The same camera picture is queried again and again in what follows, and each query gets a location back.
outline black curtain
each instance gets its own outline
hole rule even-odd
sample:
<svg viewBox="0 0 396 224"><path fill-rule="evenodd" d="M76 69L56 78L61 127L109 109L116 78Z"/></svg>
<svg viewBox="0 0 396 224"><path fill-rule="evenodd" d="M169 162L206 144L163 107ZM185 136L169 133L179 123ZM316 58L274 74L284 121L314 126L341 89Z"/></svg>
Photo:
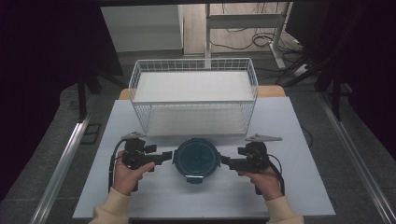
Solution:
<svg viewBox="0 0 396 224"><path fill-rule="evenodd" d="M371 1L340 60L349 102L396 159L396 6Z"/></svg>
<svg viewBox="0 0 396 224"><path fill-rule="evenodd" d="M48 129L62 90L77 83L78 76L95 78L94 71L122 72L94 2L14 0L0 5L3 199Z"/></svg>

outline hand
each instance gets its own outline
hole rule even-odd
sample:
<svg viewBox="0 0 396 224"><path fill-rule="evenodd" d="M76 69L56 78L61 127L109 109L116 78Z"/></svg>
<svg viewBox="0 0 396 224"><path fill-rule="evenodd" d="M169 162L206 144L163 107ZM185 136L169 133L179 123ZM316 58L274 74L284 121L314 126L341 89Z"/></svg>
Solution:
<svg viewBox="0 0 396 224"><path fill-rule="evenodd" d="M250 182L255 184L262 192L262 197L265 201L271 201L282 197L280 191L279 181L276 177L274 170L271 167L261 171L260 173L253 174L251 172L238 172L240 175L245 175L250 178Z"/></svg>
<svg viewBox="0 0 396 224"><path fill-rule="evenodd" d="M141 166L137 170L131 170L126 167L122 163L122 153L124 151L120 151L117 157L116 162L116 172L114 174L114 184L113 189L118 191L123 195L131 195L134 186L136 185L137 181L143 178L143 173L150 171L152 168L155 167L154 162L150 162Z"/></svg>

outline person's left hand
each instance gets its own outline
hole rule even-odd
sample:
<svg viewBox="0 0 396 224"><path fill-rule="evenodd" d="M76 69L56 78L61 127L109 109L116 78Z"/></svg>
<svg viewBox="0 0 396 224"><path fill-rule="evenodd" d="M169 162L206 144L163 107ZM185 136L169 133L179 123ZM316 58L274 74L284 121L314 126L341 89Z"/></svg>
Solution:
<svg viewBox="0 0 396 224"><path fill-rule="evenodd" d="M122 163L122 153L120 151L116 162L116 172L114 174L113 189L123 195L131 195L137 181L143 178L143 173L150 171L155 167L154 162L141 166L137 170L131 170Z"/></svg>

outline power strip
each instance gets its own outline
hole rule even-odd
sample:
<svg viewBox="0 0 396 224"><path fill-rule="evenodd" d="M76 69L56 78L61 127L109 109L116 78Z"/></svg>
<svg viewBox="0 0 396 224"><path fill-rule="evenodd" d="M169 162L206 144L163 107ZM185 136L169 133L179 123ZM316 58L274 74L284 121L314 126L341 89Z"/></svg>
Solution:
<svg viewBox="0 0 396 224"><path fill-rule="evenodd" d="M299 77L302 73L306 72L306 70L308 70L309 65L304 63L303 65L301 65L301 67L299 67L293 74L295 77Z"/></svg>

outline white shelf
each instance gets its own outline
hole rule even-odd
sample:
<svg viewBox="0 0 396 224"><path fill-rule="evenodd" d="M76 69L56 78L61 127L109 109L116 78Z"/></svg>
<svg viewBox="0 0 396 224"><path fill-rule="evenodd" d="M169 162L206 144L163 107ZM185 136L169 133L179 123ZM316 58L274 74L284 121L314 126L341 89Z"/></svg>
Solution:
<svg viewBox="0 0 396 224"><path fill-rule="evenodd" d="M254 101L247 71L142 72L134 103Z"/></svg>

